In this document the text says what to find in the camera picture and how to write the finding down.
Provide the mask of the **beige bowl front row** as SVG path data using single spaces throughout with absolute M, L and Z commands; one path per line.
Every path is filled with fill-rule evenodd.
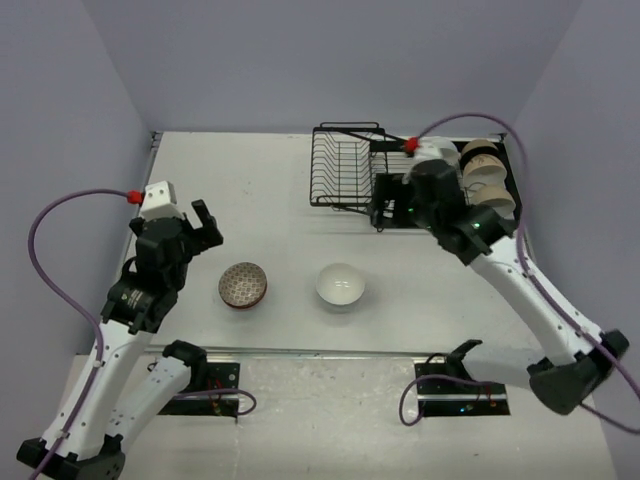
M 489 206 L 502 217 L 511 215 L 516 207 L 512 195 L 499 185 L 482 186 L 471 196 L 471 202 L 474 205 Z

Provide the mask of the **brown patterned ceramic bowl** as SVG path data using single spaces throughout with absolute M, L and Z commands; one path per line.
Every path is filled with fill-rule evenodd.
M 221 275 L 218 293 L 230 308 L 249 309 L 266 295 L 268 280 L 265 271 L 257 264 L 240 262 L 230 266 Z

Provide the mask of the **light blue bowl front row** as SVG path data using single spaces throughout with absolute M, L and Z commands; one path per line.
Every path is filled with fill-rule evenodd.
M 323 267 L 315 280 L 319 299 L 329 308 L 346 311 L 354 307 L 366 291 L 365 275 L 347 263 L 332 263 Z

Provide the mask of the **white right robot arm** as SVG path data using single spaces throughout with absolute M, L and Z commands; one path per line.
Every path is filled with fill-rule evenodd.
M 371 223 L 394 218 L 433 235 L 437 244 L 482 277 L 537 339 L 543 356 L 524 366 L 529 390 L 549 410 L 568 415 L 614 371 L 629 347 L 618 330 L 603 331 L 577 313 L 535 268 L 519 226 L 487 205 L 471 204 L 456 170 L 442 159 L 416 163 L 405 174 L 379 174 L 370 202 Z

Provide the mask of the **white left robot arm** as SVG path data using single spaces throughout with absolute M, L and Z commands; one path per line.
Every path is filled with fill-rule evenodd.
M 204 201 L 192 208 L 194 227 L 172 200 L 145 194 L 130 223 L 135 254 L 107 294 L 89 357 L 64 406 L 39 437 L 22 443 L 17 459 L 32 477 L 116 479 L 142 430 L 172 399 L 201 390 L 208 379 L 204 349 L 176 340 L 127 397 L 121 395 L 184 288 L 189 263 L 222 244 L 223 236 Z

